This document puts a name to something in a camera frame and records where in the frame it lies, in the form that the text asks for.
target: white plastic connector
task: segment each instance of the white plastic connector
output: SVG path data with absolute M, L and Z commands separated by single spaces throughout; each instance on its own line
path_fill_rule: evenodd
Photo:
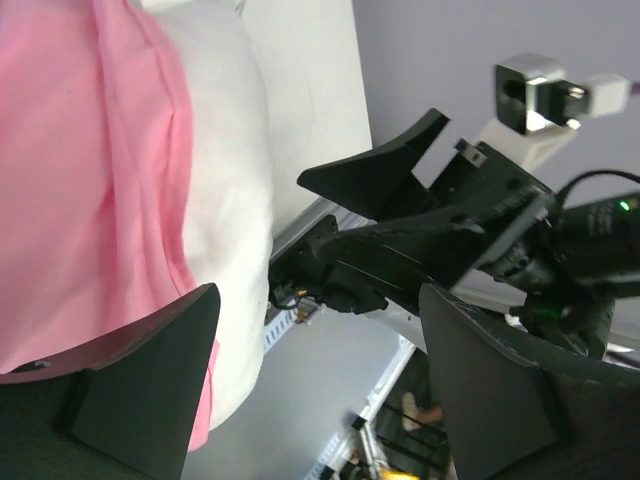
M 631 82 L 612 73 L 591 77 L 585 82 L 589 91 L 589 117 L 621 113 L 631 95 Z
M 498 120 L 491 120 L 478 137 L 476 145 L 484 142 L 523 170 L 532 173 L 573 140 L 576 134 L 575 129 L 553 126 L 522 136 Z

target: gray surface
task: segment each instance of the gray surface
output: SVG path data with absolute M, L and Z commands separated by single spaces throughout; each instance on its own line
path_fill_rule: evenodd
M 640 2 L 557 0 L 354 0 L 369 116 L 375 144 L 409 127 L 430 107 L 452 119 L 418 165 L 427 183 L 493 116 L 492 65 L 533 51 L 558 59 L 572 80 L 617 73 L 640 80 Z M 585 122 L 578 138 L 537 175 L 557 188 L 593 168 L 638 173 L 640 99 L 621 116 Z M 579 187 L 573 202 L 633 189 L 616 179 Z M 517 301 L 515 291 L 474 276 L 475 293 Z M 615 329 L 640 339 L 637 300 L 620 303 Z
M 187 457 L 183 480 L 298 480 L 348 426 L 398 349 L 395 332 L 327 312 L 265 357 L 240 409 Z

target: wire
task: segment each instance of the wire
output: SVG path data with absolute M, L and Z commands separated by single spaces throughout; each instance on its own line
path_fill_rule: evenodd
M 556 194 L 556 203 L 551 208 L 551 214 L 549 215 L 551 221 L 557 220 L 558 216 L 562 213 L 564 209 L 564 204 L 567 202 L 569 198 L 569 194 L 571 191 L 583 180 L 592 177 L 599 176 L 615 176 L 626 178 L 627 180 L 631 180 L 636 183 L 640 183 L 640 176 L 634 175 L 633 173 L 625 172 L 623 170 L 613 170 L 613 169 L 601 169 L 601 170 L 590 170 L 588 172 L 582 173 L 578 175 L 576 178 L 567 183 L 564 187 L 558 190 Z

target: pink fabric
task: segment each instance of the pink fabric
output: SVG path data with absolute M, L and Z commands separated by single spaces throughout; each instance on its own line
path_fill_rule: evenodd
M 182 224 L 191 105 L 126 0 L 0 0 L 0 371 L 195 287 Z M 207 438 L 211 369 L 190 448 Z

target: white fabric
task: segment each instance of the white fabric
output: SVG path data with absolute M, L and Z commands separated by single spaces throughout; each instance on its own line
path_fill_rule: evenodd
M 156 16 L 181 54 L 192 96 L 187 262 L 198 284 L 215 282 L 221 292 L 215 428 L 249 395 L 263 359 L 273 223 L 266 96 L 230 0 L 181 2 Z

